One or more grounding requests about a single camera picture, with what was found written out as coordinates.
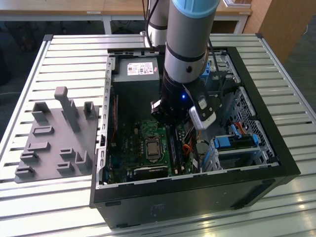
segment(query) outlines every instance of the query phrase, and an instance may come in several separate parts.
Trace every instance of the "metal grate surface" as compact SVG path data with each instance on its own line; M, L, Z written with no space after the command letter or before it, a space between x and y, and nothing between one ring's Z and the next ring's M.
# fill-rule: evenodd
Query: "metal grate surface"
M237 47L302 175L280 186L247 209L110 230L99 212L90 209L91 176L13 182L14 171L27 141L35 101L50 108L56 86L67 86L80 106L102 106L107 49L143 47L141 37L54 36L44 42L18 107L0 144L1 236L309 236L316 229L316 126L291 79L264 40L254 35L214 35L213 46Z

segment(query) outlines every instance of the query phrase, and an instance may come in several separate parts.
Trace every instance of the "black cable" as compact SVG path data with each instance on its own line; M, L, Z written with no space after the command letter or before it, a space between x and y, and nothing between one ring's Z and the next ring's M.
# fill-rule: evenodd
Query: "black cable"
M146 24L146 15L145 15L145 4L144 4L144 0L142 0L142 3L143 3L144 21L145 21L145 24Z
M200 140L202 143L205 143L206 145L209 146L209 142L205 141L205 140Z
M216 73L217 73L218 80L219 80L220 99L221 99L221 101L223 101L223 80L222 80L222 77L221 77L221 75L219 73L217 60L216 60L215 53L214 53L214 48L213 48L213 45L212 45L212 42L211 42L210 38L208 38L208 44L209 44L209 48L210 48L210 50L212 52L212 55L213 55L213 60L214 60L215 68L216 68Z
M146 21L146 37L147 37L148 44L149 44L149 47L150 47L150 48L153 48L153 45L152 45L152 42L151 42L150 39L149 39L148 26L149 26L149 21L150 21L152 15L153 15L153 13L154 13L154 11L155 11L155 9L156 9L156 6L157 6L157 4L158 4L158 1L159 1L159 0L156 0L155 5L154 5L154 7L153 7L153 10L152 10L151 12L149 11L149 16L147 15L148 18L147 18L147 21Z

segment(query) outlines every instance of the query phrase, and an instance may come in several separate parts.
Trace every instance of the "floor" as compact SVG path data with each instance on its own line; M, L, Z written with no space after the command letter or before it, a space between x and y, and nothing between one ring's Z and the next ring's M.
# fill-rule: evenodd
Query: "floor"
M63 28L59 22L33 22L32 28L38 43L37 50L45 34L63 34ZM140 32L143 24L136 22L115 22L113 31L118 34L128 34ZM19 99L24 83L31 70L37 50L30 53L23 53L6 31L4 23L0 22L0 48L4 52L4 57L9 70L12 72L12 79L5 85L0 86L0 139L2 138L6 126L10 120L15 105ZM66 34L88 35L104 34L102 22L65 22L63 27ZM316 111L316 16L309 24L308 31L303 35L295 46L292 54L285 62L285 69L288 71L298 88L301 90L311 107Z

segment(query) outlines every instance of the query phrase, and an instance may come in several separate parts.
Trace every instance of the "wire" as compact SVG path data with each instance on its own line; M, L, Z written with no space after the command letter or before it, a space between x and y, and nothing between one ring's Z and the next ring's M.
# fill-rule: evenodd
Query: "wire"
M113 132L113 135L112 135L112 138L111 138L111 144L113 142L113 138L114 138L114 135L115 135L115 131L116 131L116 127L117 127L117 121L116 121L116 116L115 116L115 108L116 108L116 101L115 101L115 96L114 96L114 132Z
M210 50L212 52L212 55L213 55L215 69L216 69L216 73L217 73L218 80L219 80L220 99L221 99L221 101L223 101L223 81L222 81L222 78L221 78L220 73L219 73L217 60L216 60L215 53L214 53L214 48L213 48L213 45L212 45L212 42L211 42L210 38L208 38L208 44L209 44L209 48L210 48Z
M149 26L150 19L151 19L152 15L153 15L153 13L154 13L156 7L157 7L158 1L159 1L159 0L156 0L155 5L154 5L154 7L153 7L153 10L152 10L151 12L149 11L149 16L147 16L148 19L147 19L147 21L146 21L146 37L147 37L148 44L149 44L149 47L150 47L150 48L153 48L153 44L152 44L152 42L151 42L150 39L149 39L148 26Z
M146 16L145 16L145 4L144 4L144 0L142 0L143 3L143 14L144 14L144 21L145 21L145 25L146 25Z
M7 92L7 93L2 93L0 95L9 95L9 94L21 94L20 92Z
M199 139L200 135L201 135L201 130L198 131L197 140Z
M242 125L241 125L240 122L235 122L235 125L238 127L238 129L240 130L240 132L241 132L243 135L247 134L247 133L245 132L245 130L242 128Z
M205 141L205 140L197 140L197 143L205 143L206 145L209 146L209 142Z
M183 147L188 148L190 152L192 152L192 148L188 144L184 144Z
M187 138L189 138L188 135L191 134L193 128L194 128L194 126L192 125L192 127L190 127L190 129L188 130L187 134L184 136L184 138L183 138L184 143L186 143L185 141L187 140Z

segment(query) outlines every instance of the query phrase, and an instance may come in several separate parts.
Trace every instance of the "black plastic side panel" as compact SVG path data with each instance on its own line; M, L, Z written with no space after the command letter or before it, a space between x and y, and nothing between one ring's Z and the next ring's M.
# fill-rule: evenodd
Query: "black plastic side panel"
M165 181L165 184L171 185L171 182ZM130 227L235 209L236 203L246 204L244 200L249 203L257 195L265 195L268 191L267 189L258 190L258 187L261 186L265 187L266 184L261 181L251 181L163 195L129 198L116 202L101 202L97 203L96 207L111 229Z

